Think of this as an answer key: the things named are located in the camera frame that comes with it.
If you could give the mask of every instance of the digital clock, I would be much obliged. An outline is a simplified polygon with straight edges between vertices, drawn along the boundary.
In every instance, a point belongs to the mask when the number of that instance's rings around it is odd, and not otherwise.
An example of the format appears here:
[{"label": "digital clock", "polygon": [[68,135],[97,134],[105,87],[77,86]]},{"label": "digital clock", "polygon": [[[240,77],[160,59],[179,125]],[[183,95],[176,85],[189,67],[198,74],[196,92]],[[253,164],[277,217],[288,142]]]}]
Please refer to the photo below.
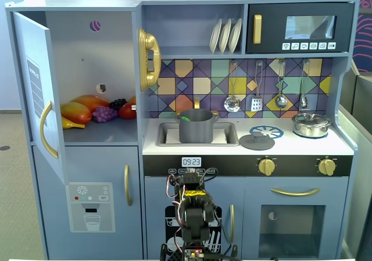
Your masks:
[{"label": "digital clock", "polygon": [[202,158],[182,158],[182,167],[202,167]]}]

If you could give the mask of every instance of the geometric pattern backsplash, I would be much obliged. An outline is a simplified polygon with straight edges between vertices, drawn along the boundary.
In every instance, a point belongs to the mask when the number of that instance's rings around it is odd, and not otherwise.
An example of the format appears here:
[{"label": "geometric pattern backsplash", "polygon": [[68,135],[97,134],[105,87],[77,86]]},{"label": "geometric pattern backsplash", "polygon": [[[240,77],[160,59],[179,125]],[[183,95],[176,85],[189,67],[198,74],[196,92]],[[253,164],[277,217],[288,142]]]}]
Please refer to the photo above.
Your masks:
[{"label": "geometric pattern backsplash", "polygon": [[[256,61],[263,62],[262,82],[259,87],[263,98],[263,110],[251,112],[252,97],[256,95]],[[149,88],[150,115],[153,118],[175,117],[176,112],[193,108],[195,97],[199,97],[201,108],[217,110],[224,117],[272,117],[290,118],[299,110],[302,59],[285,59],[283,94],[288,105],[280,109],[275,105],[279,92],[279,59],[236,60],[238,66],[230,70],[229,60],[163,60],[158,83]],[[325,114],[331,82],[332,59],[310,59],[310,74],[306,83],[308,106],[311,112]],[[237,113],[227,112],[223,106],[232,93],[231,81],[235,80],[235,96],[241,101]],[[257,68],[260,83],[261,67]]]}]

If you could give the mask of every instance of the oven door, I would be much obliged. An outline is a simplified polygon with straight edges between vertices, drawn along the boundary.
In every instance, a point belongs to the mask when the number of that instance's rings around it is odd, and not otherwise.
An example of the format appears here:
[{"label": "oven door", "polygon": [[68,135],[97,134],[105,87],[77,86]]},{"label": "oven door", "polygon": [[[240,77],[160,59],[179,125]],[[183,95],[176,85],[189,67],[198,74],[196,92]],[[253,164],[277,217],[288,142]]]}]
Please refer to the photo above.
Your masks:
[{"label": "oven door", "polygon": [[242,259],[335,259],[348,177],[248,177]]},{"label": "oven door", "polygon": [[247,53],[347,52],[354,3],[249,6]]}]

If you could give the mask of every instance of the microwave handle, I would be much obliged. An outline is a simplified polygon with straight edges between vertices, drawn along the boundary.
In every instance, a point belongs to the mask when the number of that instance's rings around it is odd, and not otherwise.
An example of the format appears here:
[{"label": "microwave handle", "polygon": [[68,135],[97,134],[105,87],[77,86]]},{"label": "microwave handle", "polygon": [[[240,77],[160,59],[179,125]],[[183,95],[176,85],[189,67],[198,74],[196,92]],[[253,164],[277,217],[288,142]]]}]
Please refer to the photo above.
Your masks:
[{"label": "microwave handle", "polygon": [[255,15],[253,20],[253,43],[261,44],[262,15]]}]

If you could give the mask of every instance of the toy tomato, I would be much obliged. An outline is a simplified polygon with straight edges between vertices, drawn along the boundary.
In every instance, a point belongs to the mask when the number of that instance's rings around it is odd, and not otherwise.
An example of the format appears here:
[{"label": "toy tomato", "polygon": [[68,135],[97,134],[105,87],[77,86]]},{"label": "toy tomato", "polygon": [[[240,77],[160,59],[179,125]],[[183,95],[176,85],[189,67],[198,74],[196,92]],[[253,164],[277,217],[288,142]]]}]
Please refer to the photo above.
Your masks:
[{"label": "toy tomato", "polygon": [[135,110],[132,110],[133,103],[126,103],[123,107],[119,110],[119,116],[123,119],[134,119],[137,115]]},{"label": "toy tomato", "polygon": [[99,106],[101,107],[110,106],[110,103],[106,99],[95,95],[82,95],[80,97],[75,98],[74,100],[71,100],[71,102],[77,102],[85,105],[86,107],[89,108],[91,113],[93,113],[95,109]]}]

